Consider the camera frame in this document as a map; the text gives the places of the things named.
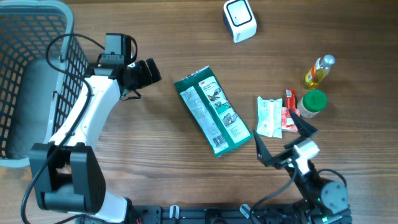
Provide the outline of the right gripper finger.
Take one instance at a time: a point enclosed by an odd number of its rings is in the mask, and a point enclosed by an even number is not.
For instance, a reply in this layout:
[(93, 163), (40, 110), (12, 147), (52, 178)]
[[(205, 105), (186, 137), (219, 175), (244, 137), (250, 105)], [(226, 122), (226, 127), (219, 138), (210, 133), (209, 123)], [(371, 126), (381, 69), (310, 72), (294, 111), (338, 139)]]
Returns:
[(318, 129), (312, 126), (310, 123), (303, 120), (300, 116), (298, 116), (293, 110), (289, 110), (289, 114), (296, 125), (299, 134), (303, 138), (312, 138), (314, 135), (318, 133)]
[(258, 161), (260, 161), (266, 167), (273, 167), (273, 157), (256, 130), (253, 131), (253, 136), (256, 143), (256, 155)]

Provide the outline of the pink tissue pack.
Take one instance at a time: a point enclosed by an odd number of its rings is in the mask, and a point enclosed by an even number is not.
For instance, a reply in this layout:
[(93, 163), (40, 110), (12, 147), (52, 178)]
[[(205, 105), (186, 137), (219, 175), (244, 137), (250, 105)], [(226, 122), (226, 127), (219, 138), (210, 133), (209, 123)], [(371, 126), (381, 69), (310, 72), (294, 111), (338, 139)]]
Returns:
[(282, 108), (282, 130), (292, 133), (296, 133), (298, 131), (298, 128), (296, 127), (286, 107)]

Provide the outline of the green lid white jar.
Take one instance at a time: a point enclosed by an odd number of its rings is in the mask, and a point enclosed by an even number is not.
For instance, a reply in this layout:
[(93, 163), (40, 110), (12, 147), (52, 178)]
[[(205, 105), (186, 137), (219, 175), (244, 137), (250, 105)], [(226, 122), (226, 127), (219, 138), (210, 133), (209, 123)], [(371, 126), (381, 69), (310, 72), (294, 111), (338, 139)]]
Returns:
[(306, 93), (297, 103), (300, 115), (305, 118), (312, 118), (323, 111), (328, 103), (328, 98), (320, 90), (311, 90)]

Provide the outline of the light teal small packet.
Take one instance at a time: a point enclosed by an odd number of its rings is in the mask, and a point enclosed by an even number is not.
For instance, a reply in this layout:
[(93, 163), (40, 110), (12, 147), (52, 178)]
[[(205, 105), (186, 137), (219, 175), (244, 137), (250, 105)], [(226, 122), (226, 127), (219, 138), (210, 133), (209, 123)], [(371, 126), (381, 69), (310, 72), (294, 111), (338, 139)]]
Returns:
[(282, 98), (264, 100), (257, 97), (257, 129), (260, 135), (282, 139)]

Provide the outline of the green 3M gloves package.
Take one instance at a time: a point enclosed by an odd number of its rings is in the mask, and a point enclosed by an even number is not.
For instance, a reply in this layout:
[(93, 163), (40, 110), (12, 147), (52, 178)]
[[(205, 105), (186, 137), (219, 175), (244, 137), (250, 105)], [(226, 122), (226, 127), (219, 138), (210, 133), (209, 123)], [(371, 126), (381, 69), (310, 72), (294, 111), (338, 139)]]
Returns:
[(239, 148), (252, 138), (248, 126), (232, 107), (209, 66), (175, 82), (174, 86), (215, 157)]

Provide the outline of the yellow liquid bottle silver cap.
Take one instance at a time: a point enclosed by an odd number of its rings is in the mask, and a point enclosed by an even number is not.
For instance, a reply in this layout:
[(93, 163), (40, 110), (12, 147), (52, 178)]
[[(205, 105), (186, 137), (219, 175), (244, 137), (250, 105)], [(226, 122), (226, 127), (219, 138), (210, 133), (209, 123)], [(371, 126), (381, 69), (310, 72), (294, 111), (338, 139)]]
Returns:
[(303, 78), (304, 87), (309, 90), (316, 89), (320, 82), (329, 74), (334, 64), (335, 58), (332, 55), (318, 58)]

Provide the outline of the red snack packet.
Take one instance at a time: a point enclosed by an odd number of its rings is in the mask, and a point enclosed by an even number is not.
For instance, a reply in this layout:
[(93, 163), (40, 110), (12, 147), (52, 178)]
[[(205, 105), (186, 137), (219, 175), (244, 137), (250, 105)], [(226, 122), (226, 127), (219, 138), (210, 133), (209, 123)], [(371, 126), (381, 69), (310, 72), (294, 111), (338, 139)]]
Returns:
[(291, 89), (286, 89), (286, 103), (285, 107), (287, 110), (287, 115), (290, 116), (290, 110), (295, 112), (296, 110), (296, 97), (295, 97), (295, 91)]

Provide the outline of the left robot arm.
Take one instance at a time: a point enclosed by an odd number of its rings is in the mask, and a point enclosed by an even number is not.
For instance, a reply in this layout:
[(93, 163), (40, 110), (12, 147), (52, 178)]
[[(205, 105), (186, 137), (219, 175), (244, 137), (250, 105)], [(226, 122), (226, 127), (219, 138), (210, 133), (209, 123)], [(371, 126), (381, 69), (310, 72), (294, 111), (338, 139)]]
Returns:
[(83, 83), (82, 91), (62, 127), (47, 143), (36, 143), (29, 155), (32, 180), (21, 204), (34, 192), (42, 210), (72, 213), (75, 220), (97, 223), (142, 223), (130, 199), (106, 190), (95, 156), (105, 121), (119, 101), (141, 98), (140, 89), (160, 81), (153, 58), (137, 60), (137, 42), (127, 34), (107, 33), (104, 52), (81, 75), (64, 74)]

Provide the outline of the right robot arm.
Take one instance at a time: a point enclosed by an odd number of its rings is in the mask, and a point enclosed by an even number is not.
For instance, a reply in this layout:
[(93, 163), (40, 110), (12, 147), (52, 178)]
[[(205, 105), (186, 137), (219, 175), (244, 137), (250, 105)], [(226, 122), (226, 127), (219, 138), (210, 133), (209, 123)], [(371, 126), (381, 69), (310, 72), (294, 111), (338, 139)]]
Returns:
[[(318, 129), (289, 110), (300, 136), (284, 146), (285, 151), (272, 156), (257, 131), (253, 131), (257, 159), (266, 167), (284, 169), (290, 180), (276, 192), (260, 199), (249, 210), (251, 223), (351, 223), (346, 179), (332, 169), (316, 170), (311, 159), (320, 149), (312, 140)], [(265, 201), (295, 184), (302, 199), (292, 204), (267, 205)]]

